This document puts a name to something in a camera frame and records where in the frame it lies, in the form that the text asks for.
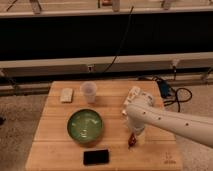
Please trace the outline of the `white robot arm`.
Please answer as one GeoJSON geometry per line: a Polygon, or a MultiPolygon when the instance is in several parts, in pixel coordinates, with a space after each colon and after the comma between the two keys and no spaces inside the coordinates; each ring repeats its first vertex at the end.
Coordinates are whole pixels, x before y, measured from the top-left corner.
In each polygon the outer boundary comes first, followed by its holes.
{"type": "Polygon", "coordinates": [[[129,129],[136,135],[149,124],[213,148],[213,118],[155,108],[143,96],[134,98],[126,113],[129,129]]]}

